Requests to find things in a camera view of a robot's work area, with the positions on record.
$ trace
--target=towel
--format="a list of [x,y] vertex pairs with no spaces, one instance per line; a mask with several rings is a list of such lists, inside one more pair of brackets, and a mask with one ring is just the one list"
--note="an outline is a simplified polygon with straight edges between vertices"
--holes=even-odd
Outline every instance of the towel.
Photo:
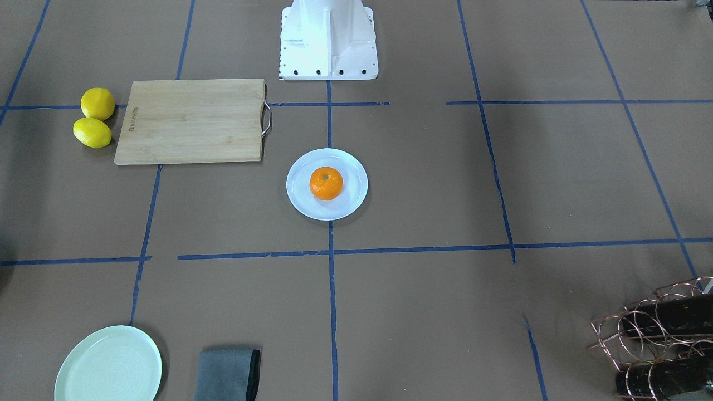
[[260,351],[215,348],[200,353],[193,401],[255,401]]

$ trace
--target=cutting board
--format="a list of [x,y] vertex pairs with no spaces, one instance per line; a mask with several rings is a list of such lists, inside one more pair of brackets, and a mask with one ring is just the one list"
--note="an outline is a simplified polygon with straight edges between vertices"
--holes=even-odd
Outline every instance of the cutting board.
[[114,163],[262,159],[264,79],[134,81]]

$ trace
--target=lemon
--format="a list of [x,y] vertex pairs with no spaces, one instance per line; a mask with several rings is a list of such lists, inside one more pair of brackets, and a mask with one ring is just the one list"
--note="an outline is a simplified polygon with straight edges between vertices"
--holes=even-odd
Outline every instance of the lemon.
[[104,121],[114,114],[114,95],[106,88],[92,88],[82,95],[82,113]]
[[96,118],[84,117],[74,123],[74,136],[90,148],[103,148],[111,142],[111,129]]

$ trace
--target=white plate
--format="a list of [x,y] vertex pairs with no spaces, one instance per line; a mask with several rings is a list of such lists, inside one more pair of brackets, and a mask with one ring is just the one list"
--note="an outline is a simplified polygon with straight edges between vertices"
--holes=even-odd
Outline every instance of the white plate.
[[[320,200],[309,190],[309,179],[320,167],[332,167],[344,179],[342,193],[332,200]],[[361,163],[345,151],[332,148],[308,152],[294,162],[287,174],[287,197],[307,217],[338,220],[352,214],[366,197],[369,180]]]
[[67,355],[55,401],[151,401],[161,381],[161,356],[151,337],[130,326],[90,334]]

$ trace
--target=dark bottle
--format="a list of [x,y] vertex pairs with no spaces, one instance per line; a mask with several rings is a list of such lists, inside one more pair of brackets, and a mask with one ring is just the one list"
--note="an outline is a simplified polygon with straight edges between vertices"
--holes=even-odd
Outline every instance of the dark bottle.
[[655,396],[658,400],[681,400],[676,395],[699,392],[703,400],[713,400],[713,358],[697,356],[688,359],[636,365],[617,373],[618,395]]
[[661,327],[679,337],[713,335],[713,293],[641,305],[636,310],[646,315],[630,313],[622,319],[624,332],[631,338],[663,336]]

